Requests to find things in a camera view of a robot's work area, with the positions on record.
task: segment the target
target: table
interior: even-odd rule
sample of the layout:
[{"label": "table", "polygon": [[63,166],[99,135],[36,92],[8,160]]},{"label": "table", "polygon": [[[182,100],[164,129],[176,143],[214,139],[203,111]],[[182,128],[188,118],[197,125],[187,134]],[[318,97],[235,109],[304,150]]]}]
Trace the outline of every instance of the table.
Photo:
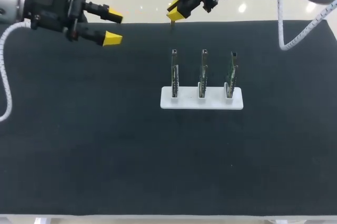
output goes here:
[{"label": "table", "polygon": [[[285,40],[307,23],[285,22]],[[274,21],[94,27],[123,44],[47,30],[6,44],[1,214],[337,216],[337,43],[326,22],[289,52]],[[244,109],[162,110],[172,49],[186,86],[202,49],[209,86],[223,85],[236,51]]]}]

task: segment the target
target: white cable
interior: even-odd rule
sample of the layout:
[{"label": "white cable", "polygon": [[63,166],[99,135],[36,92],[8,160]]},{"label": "white cable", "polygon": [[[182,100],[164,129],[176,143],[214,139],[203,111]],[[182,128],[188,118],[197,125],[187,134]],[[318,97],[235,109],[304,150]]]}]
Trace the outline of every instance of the white cable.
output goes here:
[{"label": "white cable", "polygon": [[11,25],[10,27],[8,27],[5,30],[5,32],[3,32],[0,38],[0,72],[1,72],[1,78],[4,84],[6,99],[7,99],[6,112],[2,116],[0,116],[0,122],[6,120],[10,116],[12,112],[12,107],[13,107],[11,89],[9,88],[8,78],[7,78],[6,69],[5,69],[4,46],[5,46],[7,37],[10,35],[12,31],[14,31],[17,28],[30,28],[30,27],[31,27],[30,22],[15,23]]},{"label": "white cable", "polygon": [[284,44],[284,36],[283,36],[283,0],[277,0],[277,8],[279,15],[279,44],[281,50],[288,50],[295,45],[297,45],[300,41],[302,41],[314,28],[319,25],[321,21],[324,20],[333,10],[337,7],[337,0],[327,6],[309,25],[295,37],[294,40],[289,42],[288,44]]}]

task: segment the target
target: white holder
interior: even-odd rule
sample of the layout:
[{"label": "white holder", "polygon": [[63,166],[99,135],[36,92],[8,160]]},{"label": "white holder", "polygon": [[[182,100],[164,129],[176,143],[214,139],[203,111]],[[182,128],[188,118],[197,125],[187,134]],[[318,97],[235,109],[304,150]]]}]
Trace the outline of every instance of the white holder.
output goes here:
[{"label": "white holder", "polygon": [[178,97],[172,97],[172,86],[162,88],[160,107],[163,109],[242,110],[241,88],[235,87],[233,98],[227,98],[224,87],[207,87],[205,98],[199,97],[198,86],[179,86]]}]

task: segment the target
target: circuit board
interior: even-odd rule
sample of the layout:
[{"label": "circuit board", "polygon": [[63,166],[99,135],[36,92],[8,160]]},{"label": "circuit board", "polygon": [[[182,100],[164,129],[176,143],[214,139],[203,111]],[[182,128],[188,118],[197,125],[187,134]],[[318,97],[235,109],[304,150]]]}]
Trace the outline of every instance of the circuit board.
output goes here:
[{"label": "circuit board", "polygon": [[171,82],[172,82],[172,97],[178,97],[179,88],[179,65],[177,50],[172,50],[172,66],[171,66]]},{"label": "circuit board", "polygon": [[229,62],[228,74],[226,78],[227,98],[233,98],[234,88],[237,79],[237,71],[238,71],[237,53],[232,52],[232,56]]}]

